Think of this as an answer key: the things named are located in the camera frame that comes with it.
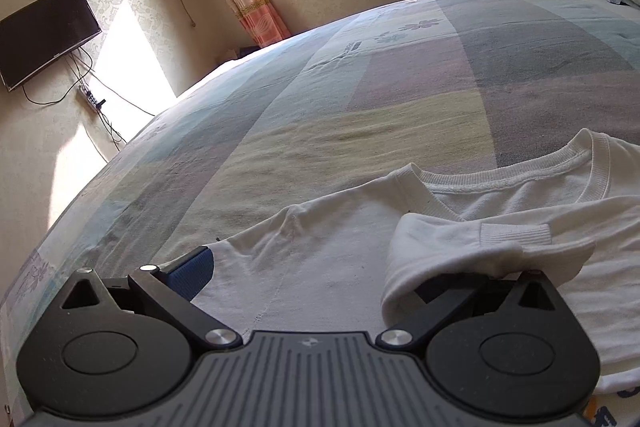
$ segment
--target sunlight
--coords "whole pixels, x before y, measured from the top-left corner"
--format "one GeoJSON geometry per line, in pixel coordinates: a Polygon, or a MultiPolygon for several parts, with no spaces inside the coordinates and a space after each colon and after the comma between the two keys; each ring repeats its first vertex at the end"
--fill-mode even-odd
{"type": "MultiPolygon", "coordinates": [[[[175,103],[174,92],[127,0],[118,8],[94,70],[107,86],[152,114],[175,103]]],[[[150,115],[119,98],[94,77],[88,79],[95,98],[106,100],[103,113],[125,140],[133,138],[151,120],[150,115]]]]}
{"type": "Polygon", "coordinates": [[[84,126],[78,124],[76,134],[60,148],[56,156],[47,227],[56,222],[66,206],[100,172],[105,163],[95,150],[84,126]]]}

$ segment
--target white t-shirt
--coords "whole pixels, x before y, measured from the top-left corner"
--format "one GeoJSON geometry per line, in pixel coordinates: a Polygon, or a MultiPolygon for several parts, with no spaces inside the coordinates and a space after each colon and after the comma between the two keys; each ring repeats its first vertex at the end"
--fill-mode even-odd
{"type": "Polygon", "coordinates": [[[410,164],[208,246],[214,277],[194,303],[244,338],[375,336],[437,273],[542,267],[598,350],[596,392],[640,385],[640,146],[606,134],[476,174],[410,164]]]}

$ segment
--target t-shirt collar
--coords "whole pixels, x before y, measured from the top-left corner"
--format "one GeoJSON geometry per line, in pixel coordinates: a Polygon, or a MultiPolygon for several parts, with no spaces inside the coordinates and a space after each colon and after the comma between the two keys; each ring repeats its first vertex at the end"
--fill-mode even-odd
{"type": "Polygon", "coordinates": [[[576,201],[567,202],[584,203],[604,198],[609,188],[610,177],[609,137],[588,129],[582,129],[567,145],[556,152],[508,167],[473,174],[435,174],[423,171],[410,163],[396,171],[395,175],[413,212],[450,221],[464,221],[442,203],[431,189],[436,192],[500,190],[534,178],[560,176],[590,158],[591,172],[583,192],[576,201]]]}

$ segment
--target gray textured panel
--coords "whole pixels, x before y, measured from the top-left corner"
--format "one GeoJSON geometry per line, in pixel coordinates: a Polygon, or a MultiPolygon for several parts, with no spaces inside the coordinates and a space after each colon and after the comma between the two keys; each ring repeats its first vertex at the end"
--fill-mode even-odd
{"type": "MultiPolygon", "coordinates": [[[[257,331],[248,346],[201,359],[154,409],[91,422],[110,427],[487,427],[427,383],[416,359],[371,346],[365,333],[257,331]]],[[[25,427],[82,425],[41,413],[25,427]]],[[[584,427],[577,416],[546,427],[584,427]]]]}
{"type": "Polygon", "coordinates": [[[437,0],[479,86],[631,70],[600,39],[523,0],[437,0]]]}
{"type": "Polygon", "coordinates": [[[552,153],[583,127],[640,144],[640,71],[483,86],[480,92],[498,167],[552,153]]]}

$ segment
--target logo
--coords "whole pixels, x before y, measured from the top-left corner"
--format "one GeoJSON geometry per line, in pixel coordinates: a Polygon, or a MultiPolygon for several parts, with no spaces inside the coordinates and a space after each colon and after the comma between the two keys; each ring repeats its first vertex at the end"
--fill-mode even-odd
{"type": "Polygon", "coordinates": [[[300,341],[300,344],[302,344],[303,346],[306,346],[306,347],[314,347],[316,344],[320,344],[320,341],[318,339],[313,338],[313,337],[309,337],[308,339],[300,341]]]}

